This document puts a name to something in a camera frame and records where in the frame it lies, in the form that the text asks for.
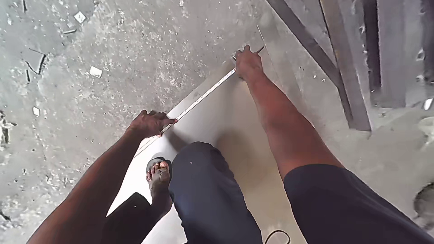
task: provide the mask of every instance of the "foot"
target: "foot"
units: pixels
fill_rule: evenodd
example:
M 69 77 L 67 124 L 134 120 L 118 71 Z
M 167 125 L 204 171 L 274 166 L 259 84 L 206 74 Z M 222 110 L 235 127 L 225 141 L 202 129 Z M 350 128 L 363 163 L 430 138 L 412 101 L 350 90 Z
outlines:
M 152 204 L 157 215 L 163 217 L 172 207 L 172 199 L 169 194 L 170 172 L 166 162 L 156 163 L 146 173 L 146 180 L 151 191 Z

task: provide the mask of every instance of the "concrete floor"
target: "concrete floor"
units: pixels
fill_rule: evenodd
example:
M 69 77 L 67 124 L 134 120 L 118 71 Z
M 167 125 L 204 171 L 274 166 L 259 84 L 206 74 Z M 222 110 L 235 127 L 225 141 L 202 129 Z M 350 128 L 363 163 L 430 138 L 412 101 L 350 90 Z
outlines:
M 23 243 L 142 109 L 170 111 L 251 39 L 260 0 L 0 3 L 0 243 Z M 79 24 L 73 16 L 87 17 Z M 76 33 L 63 34 L 77 29 Z M 40 75 L 40 54 L 47 55 Z M 88 74 L 90 67 L 102 77 Z M 33 107 L 40 109 L 35 116 Z
M 0 148 L 4 244 L 25 242 L 137 113 L 174 108 L 256 37 L 259 18 L 270 10 L 262 0 L 27 0 L 26 8 L 22 1 L 0 3 L 0 109 L 17 124 Z M 73 18 L 79 10 L 87 17 L 81 25 Z M 331 81 L 285 25 L 276 26 L 304 113 L 327 145 L 414 217 L 414 196 L 434 178 L 434 150 L 421 151 L 417 123 L 434 112 L 411 110 L 372 134 L 349 130 Z M 40 56 L 29 48 L 47 55 L 40 75 L 29 70 L 30 82 L 26 61 L 37 66 Z M 285 90 L 272 52 L 270 59 Z M 90 76 L 90 66 L 102 77 Z

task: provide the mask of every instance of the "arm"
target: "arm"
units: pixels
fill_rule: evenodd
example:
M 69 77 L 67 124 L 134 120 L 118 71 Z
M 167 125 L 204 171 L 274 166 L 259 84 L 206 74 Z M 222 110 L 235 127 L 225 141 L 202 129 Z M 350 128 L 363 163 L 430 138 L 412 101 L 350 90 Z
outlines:
M 39 226 L 29 244 L 99 243 L 105 216 L 140 142 L 175 123 L 164 113 L 143 110 L 125 134 L 86 171 L 66 199 Z
M 262 69 L 261 57 L 247 45 L 237 52 L 236 73 L 247 82 L 267 134 L 280 176 L 310 164 L 342 167 L 314 127 L 271 82 Z

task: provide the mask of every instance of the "man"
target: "man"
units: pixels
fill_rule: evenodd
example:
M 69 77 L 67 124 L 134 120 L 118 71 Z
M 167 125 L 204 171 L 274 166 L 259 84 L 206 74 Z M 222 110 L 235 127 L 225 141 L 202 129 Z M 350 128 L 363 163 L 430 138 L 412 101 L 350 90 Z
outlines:
M 294 216 L 308 243 L 434 243 L 342 166 L 309 121 L 265 76 L 260 56 L 249 46 L 237 52 L 236 72 L 247 82 Z M 92 164 L 29 243 L 139 244 L 173 202 L 190 244 L 262 243 L 261 232 L 226 161 L 217 149 L 203 142 L 185 147 L 173 165 L 163 158 L 151 161 L 146 175 L 151 205 L 134 194 L 106 218 L 140 142 L 161 135 L 166 125 L 176 122 L 164 113 L 142 111 L 119 141 Z

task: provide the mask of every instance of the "leg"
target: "leg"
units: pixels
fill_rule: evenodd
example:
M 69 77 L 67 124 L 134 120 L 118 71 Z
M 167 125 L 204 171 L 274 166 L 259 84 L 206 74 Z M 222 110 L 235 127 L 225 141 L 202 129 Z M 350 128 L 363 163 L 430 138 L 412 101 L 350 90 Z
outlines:
M 152 196 L 152 205 L 139 193 L 134 193 L 106 219 L 101 243 L 140 244 L 155 224 L 169 212 L 172 200 L 169 196 L 169 171 L 163 173 L 165 162 L 156 163 L 147 172 L 146 180 Z
M 220 151 L 194 142 L 173 160 L 169 190 L 188 243 L 262 243 L 261 232 Z
M 140 244 L 157 221 L 146 198 L 136 192 L 106 218 L 101 243 Z

